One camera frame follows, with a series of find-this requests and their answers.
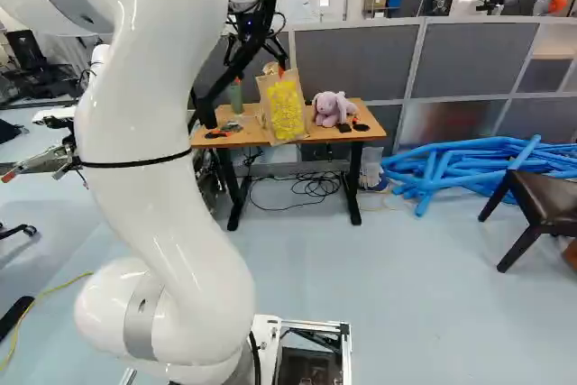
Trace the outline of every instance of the wooden desk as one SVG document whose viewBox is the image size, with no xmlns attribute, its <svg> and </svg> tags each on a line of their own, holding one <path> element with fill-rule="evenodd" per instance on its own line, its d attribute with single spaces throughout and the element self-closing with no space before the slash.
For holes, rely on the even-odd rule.
<svg viewBox="0 0 577 385">
<path fill-rule="evenodd" d="M 349 213 L 351 214 L 351 223 L 353 223 L 353 225 L 360 225 L 362 220 L 356 194 L 359 186 L 362 146 L 364 142 L 384 139 L 387 134 L 360 98 L 350 98 L 350 100 L 359 108 L 359 113 L 357 114 L 359 123 L 367 124 L 370 127 L 369 131 L 361 132 L 352 130 L 349 133 L 340 133 L 336 127 L 324 128 L 323 126 L 317 126 L 314 122 L 311 122 L 309 136 L 295 143 L 351 143 L 351 166 L 348 173 L 341 174 L 341 181 L 343 182 L 343 189 L 347 197 Z M 238 227 L 244 202 L 251 184 L 251 179 L 250 177 L 245 177 L 242 185 L 240 187 L 238 186 L 236 175 L 234 174 L 234 166 L 228 149 L 241 148 L 245 146 L 269 145 L 264 131 L 256 118 L 258 109 L 258 104 L 245 104 L 244 113 L 242 115 L 235 115 L 229 105 L 220 105 L 215 110 L 218 125 L 224 125 L 229 120 L 236 120 L 243 126 L 243 130 L 238 133 L 232 133 L 228 137 L 207 139 L 205 135 L 208 133 L 208 130 L 202 126 L 197 130 L 190 141 L 193 148 L 216 148 L 218 158 L 223 167 L 226 186 L 228 187 L 228 192 L 233 200 L 233 210 L 231 211 L 227 226 L 230 231 L 234 231 Z M 313 107 L 307 105 L 306 111 L 307 116 L 312 119 Z"/>
</svg>

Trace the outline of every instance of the yellow cable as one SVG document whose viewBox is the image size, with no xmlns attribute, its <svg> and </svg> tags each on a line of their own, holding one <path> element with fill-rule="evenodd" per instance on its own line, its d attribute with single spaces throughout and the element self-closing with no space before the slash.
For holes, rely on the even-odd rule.
<svg viewBox="0 0 577 385">
<path fill-rule="evenodd" d="M 73 283 L 76 283 L 78 280 L 80 279 L 84 279 L 85 277 L 88 277 L 89 275 L 92 275 L 94 272 L 85 272 L 82 275 L 78 275 L 75 279 L 72 279 L 70 281 L 67 281 L 64 284 L 61 284 L 59 286 L 57 286 L 56 288 L 52 288 L 52 289 L 48 289 L 48 290 L 44 290 L 43 292 L 41 292 L 36 299 L 28 306 L 28 308 L 26 308 L 23 312 L 23 314 L 20 316 L 20 319 L 18 319 L 18 322 L 16 322 L 16 325 L 14 327 L 14 332 L 12 334 L 12 340 L 10 342 L 10 351 L 8 352 L 8 354 L 5 356 L 5 358 L 2 360 L 2 363 L 0 363 L 0 371 L 4 371 L 4 369 L 8 366 L 8 363 L 10 362 L 10 360 L 12 359 L 12 356 L 14 355 L 14 352 L 16 350 L 16 344 L 18 343 L 18 331 L 20 330 L 20 325 L 22 324 L 22 321 L 24 320 L 24 318 L 26 317 L 26 315 L 28 314 L 28 312 L 32 309 L 32 307 L 38 303 L 38 301 L 40 301 L 42 298 L 46 297 L 47 295 L 49 295 L 52 292 L 55 292 L 56 290 L 60 290 L 60 289 L 64 289 L 67 288 L 68 286 L 70 286 Z"/>
</svg>

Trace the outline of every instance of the brown chair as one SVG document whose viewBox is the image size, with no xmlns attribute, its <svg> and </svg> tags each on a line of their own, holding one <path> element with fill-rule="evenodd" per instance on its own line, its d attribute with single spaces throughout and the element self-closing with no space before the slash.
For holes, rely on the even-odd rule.
<svg viewBox="0 0 577 385">
<path fill-rule="evenodd" d="M 529 227 L 501 259 L 497 270 L 506 272 L 541 234 L 577 236 L 577 183 L 526 171 L 507 174 L 479 214 L 485 221 L 511 191 Z"/>
</svg>

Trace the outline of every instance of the office chair wheel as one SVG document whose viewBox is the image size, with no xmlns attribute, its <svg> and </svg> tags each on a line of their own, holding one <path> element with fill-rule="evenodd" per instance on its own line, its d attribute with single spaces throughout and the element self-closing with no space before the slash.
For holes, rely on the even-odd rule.
<svg viewBox="0 0 577 385">
<path fill-rule="evenodd" d="M 27 225 L 26 228 L 23 230 L 23 232 L 28 236 L 34 236 L 35 234 L 38 233 L 38 229 L 36 229 L 36 227 L 34 227 L 33 225 Z"/>
</svg>

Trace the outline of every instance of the black stand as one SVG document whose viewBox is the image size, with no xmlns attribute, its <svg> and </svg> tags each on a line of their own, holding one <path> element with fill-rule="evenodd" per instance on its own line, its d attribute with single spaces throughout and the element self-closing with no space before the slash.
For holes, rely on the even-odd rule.
<svg viewBox="0 0 577 385">
<path fill-rule="evenodd" d="M 344 193 L 351 215 L 351 224 L 361 225 L 361 212 L 357 202 L 357 189 L 359 189 L 359 174 L 361 172 L 361 156 L 363 142 L 351 143 L 351 166 L 348 173 L 342 173 Z"/>
<path fill-rule="evenodd" d="M 226 228 L 230 232 L 234 232 L 238 228 L 238 223 L 241 219 L 244 202 L 246 202 L 246 196 L 249 191 L 249 186 L 251 185 L 251 177 L 244 177 L 243 183 L 239 187 L 238 182 L 236 181 L 236 174 L 234 173 L 230 151 L 226 148 L 218 148 L 216 149 L 216 154 L 218 155 L 221 167 L 223 168 L 224 180 L 228 187 L 228 194 L 231 197 L 231 200 L 233 200 L 233 209 L 228 218 L 228 225 Z"/>
<path fill-rule="evenodd" d="M 10 307 L 0 319 L 0 343 L 6 338 L 12 328 L 16 326 L 24 311 L 34 302 L 33 297 L 21 297 Z"/>
<path fill-rule="evenodd" d="M 13 234 L 17 234 L 18 232 L 25 232 L 27 235 L 33 236 L 36 233 L 36 228 L 32 225 L 17 225 L 13 229 L 0 232 L 0 240 L 5 239 L 8 236 L 12 236 Z M 2 342 L 8 334 L 10 334 L 10 331 L 12 331 L 12 329 L 16 326 L 20 320 L 20 317 L 22 317 L 24 314 L 24 311 L 26 311 L 26 309 L 33 301 L 33 297 L 21 297 L 16 302 L 14 302 L 6 314 L 2 316 L 0 319 L 0 342 Z"/>
</svg>

